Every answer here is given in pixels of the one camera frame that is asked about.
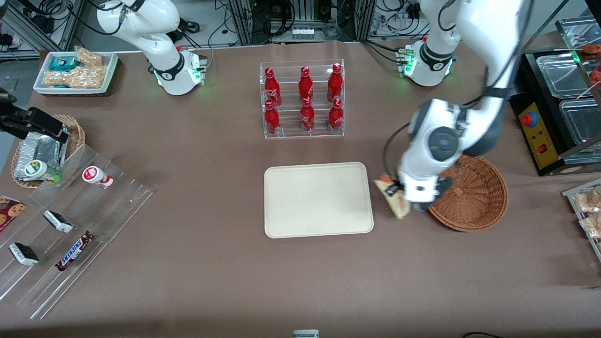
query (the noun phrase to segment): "beige tray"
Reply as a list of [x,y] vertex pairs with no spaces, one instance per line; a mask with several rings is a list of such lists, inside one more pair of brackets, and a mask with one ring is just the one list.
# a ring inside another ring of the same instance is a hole
[[373,227],[363,163],[265,171],[265,234],[270,238],[368,233]]
[[[66,126],[71,130],[71,135],[69,136],[69,141],[67,143],[67,153],[65,154],[65,158],[68,158],[81,146],[85,143],[85,132],[77,123],[73,117],[67,115],[54,115],[54,117],[63,122]],[[14,152],[13,159],[10,164],[10,173],[13,177],[13,180],[20,186],[28,189],[36,189],[43,182],[41,180],[30,181],[30,182],[21,182],[14,178],[14,169],[17,166],[17,159],[19,158],[19,149],[21,147],[21,143],[17,146],[17,150]]]

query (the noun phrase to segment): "yogurt bottle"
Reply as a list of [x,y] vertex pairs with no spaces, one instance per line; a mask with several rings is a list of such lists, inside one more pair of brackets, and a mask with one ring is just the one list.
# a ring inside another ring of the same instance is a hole
[[27,163],[25,174],[35,179],[48,181],[51,184],[58,184],[63,178],[62,172],[49,167],[46,163],[37,159]]
[[107,175],[102,169],[95,165],[87,167],[81,174],[81,178],[88,183],[95,184],[102,189],[108,189],[115,182],[112,176]]

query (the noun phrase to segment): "snickers bar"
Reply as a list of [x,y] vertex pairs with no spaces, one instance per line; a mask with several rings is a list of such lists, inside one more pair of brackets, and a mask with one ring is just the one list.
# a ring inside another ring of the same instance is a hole
[[61,259],[60,262],[55,264],[59,271],[65,271],[65,269],[81,254],[81,252],[88,246],[88,243],[94,239],[94,235],[92,235],[88,230],[85,231],[75,244],[69,249],[69,252]]

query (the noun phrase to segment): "cookie box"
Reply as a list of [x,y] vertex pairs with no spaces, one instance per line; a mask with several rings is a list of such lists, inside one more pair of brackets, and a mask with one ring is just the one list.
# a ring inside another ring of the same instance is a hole
[[21,201],[0,195],[0,232],[26,208]]

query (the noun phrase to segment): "red button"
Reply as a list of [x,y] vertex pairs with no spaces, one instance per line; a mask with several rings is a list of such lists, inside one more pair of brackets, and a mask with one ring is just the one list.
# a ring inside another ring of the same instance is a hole
[[525,114],[522,116],[522,124],[526,127],[531,126],[534,123],[534,117],[530,114]]

